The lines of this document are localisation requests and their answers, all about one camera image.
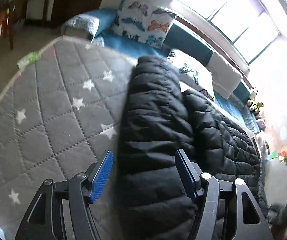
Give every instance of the bright window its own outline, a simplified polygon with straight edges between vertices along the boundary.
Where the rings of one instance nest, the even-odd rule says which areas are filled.
[[[278,36],[258,0],[178,0],[213,25],[250,64]]]

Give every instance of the window sill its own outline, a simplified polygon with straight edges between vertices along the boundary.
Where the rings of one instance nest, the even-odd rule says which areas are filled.
[[[220,32],[218,32],[210,23],[200,17],[196,12],[177,0],[172,0],[168,8],[179,13],[177,20],[211,45],[222,57],[224,57],[242,74],[242,79],[247,86],[249,88],[252,87],[247,79],[247,75],[250,71],[249,66],[243,60],[237,50]]]

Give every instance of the floor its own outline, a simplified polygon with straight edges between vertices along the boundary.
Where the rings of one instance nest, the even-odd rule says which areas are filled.
[[[40,50],[59,35],[57,30],[23,26],[14,36],[13,50],[10,50],[8,39],[0,37],[0,93],[18,71],[19,59],[32,51]]]

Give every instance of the screw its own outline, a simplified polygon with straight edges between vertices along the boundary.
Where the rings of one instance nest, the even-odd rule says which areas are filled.
[[[83,172],[77,174],[78,179],[84,179],[87,175]]]
[[[46,186],[49,186],[49,185],[52,184],[52,180],[51,180],[51,179],[46,179],[46,180],[44,181],[44,184],[45,184]]]

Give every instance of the quilted jacket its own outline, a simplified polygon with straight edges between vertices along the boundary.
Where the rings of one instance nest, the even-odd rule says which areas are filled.
[[[125,239],[186,240],[197,215],[174,162],[184,149],[218,179],[242,178],[256,196],[260,163],[245,131],[199,92],[181,93],[165,59],[138,60],[118,146],[118,199]]]

